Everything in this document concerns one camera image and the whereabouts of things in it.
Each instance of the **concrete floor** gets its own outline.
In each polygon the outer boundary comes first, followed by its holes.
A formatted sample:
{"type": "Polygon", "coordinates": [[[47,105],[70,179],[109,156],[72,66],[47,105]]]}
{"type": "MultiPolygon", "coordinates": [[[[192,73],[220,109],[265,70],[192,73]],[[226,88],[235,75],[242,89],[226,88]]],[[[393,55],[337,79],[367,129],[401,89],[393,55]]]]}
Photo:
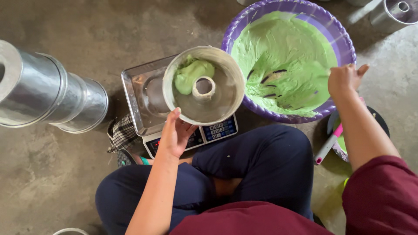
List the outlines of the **concrete floor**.
{"type": "MultiPolygon", "coordinates": [[[[360,8],[342,0],[319,2],[348,29],[359,64],[369,63],[360,94],[386,120],[391,139],[418,170],[418,27],[390,36],[375,32],[360,8]]],[[[56,57],[68,71],[104,85],[119,116],[128,112],[119,74],[199,45],[220,47],[243,6],[235,0],[2,1],[0,39],[56,57]]],[[[240,132],[271,122],[241,107],[240,132]]],[[[318,150],[326,120],[294,125],[318,150]]],[[[2,234],[52,234],[79,227],[105,234],[94,206],[100,181],[117,168],[104,132],[73,135],[50,125],[0,128],[2,234]]],[[[312,210],[335,234],[344,234],[342,182],[351,174],[334,153],[315,167],[312,210]]]]}

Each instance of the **purple plastic basin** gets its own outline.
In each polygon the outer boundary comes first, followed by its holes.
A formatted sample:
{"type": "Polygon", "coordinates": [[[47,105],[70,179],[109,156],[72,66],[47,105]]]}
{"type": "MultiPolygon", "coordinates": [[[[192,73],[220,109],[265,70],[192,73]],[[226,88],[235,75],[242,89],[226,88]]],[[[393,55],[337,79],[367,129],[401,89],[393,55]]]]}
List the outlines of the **purple plastic basin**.
{"type": "MultiPolygon", "coordinates": [[[[307,21],[315,26],[332,44],[337,57],[338,66],[356,63],[356,52],[353,42],[345,28],[331,13],[315,3],[303,0],[262,0],[256,2],[241,11],[231,22],[225,32],[221,49],[231,54],[234,41],[238,38],[244,27],[273,11],[290,12],[300,14],[297,18],[307,21]]],[[[314,109],[318,114],[314,117],[301,117],[299,115],[285,115],[271,112],[256,103],[247,96],[242,103],[258,115],[280,123],[308,123],[319,120],[336,110],[334,102],[329,98],[318,108],[314,109]]]]}

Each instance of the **scale display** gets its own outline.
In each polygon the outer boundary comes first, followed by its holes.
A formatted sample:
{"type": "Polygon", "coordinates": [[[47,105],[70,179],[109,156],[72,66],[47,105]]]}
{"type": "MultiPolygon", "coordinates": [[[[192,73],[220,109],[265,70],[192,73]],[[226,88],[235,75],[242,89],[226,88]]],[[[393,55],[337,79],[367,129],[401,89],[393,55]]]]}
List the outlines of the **scale display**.
{"type": "MultiPolygon", "coordinates": [[[[211,126],[200,126],[190,136],[185,151],[229,137],[237,132],[238,125],[235,114],[223,122],[211,126]]],[[[160,139],[161,132],[143,136],[144,146],[152,159],[157,154],[160,139]]]]}

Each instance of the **woman's left hand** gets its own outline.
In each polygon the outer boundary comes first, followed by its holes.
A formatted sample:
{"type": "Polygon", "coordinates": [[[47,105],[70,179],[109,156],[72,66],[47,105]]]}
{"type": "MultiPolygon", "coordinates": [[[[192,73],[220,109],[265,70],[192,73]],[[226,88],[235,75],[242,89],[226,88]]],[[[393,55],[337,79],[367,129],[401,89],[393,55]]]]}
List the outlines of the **woman's left hand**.
{"type": "Polygon", "coordinates": [[[179,118],[180,114],[181,109],[177,107],[168,115],[161,134],[157,155],[163,154],[179,159],[186,149],[190,136],[199,127],[183,122],[179,118]]]}

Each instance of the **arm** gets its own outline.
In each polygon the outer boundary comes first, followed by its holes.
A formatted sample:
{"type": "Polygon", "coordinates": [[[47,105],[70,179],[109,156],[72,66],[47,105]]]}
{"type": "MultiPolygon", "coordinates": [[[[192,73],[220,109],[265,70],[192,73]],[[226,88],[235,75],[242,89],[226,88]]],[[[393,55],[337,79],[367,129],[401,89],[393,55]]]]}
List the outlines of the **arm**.
{"type": "Polygon", "coordinates": [[[167,117],[155,161],[126,235],[162,235],[168,232],[176,187],[178,160],[190,135],[198,128],[182,123],[180,108],[167,117]]]}
{"type": "Polygon", "coordinates": [[[400,156],[356,92],[368,69],[368,65],[363,65],[356,70],[354,64],[332,68],[328,80],[328,90],[341,117],[344,141],[354,171],[372,158],[400,156]]]}

